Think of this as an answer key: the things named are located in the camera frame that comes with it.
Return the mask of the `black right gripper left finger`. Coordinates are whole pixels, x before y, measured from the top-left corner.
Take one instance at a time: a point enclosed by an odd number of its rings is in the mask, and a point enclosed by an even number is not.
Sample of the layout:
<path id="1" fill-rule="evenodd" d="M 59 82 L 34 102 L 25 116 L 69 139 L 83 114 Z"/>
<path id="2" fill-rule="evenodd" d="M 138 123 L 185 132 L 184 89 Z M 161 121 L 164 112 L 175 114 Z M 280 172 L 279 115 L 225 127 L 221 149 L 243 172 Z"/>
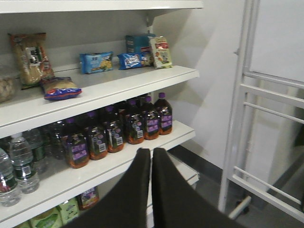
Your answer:
<path id="1" fill-rule="evenodd" d="M 88 212 L 65 228 L 145 228 L 151 152 L 140 148 L 127 171 Z"/>

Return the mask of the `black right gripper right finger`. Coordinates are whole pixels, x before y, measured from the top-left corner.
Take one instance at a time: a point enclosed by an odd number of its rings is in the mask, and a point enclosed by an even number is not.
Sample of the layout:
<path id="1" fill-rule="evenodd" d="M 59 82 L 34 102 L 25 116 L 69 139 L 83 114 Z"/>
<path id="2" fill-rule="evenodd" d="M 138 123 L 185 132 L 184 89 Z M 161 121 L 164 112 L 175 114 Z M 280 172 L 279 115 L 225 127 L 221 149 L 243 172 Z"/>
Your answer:
<path id="1" fill-rule="evenodd" d="M 183 178 L 164 148 L 152 158 L 152 204 L 156 228 L 242 228 L 203 199 Z"/>

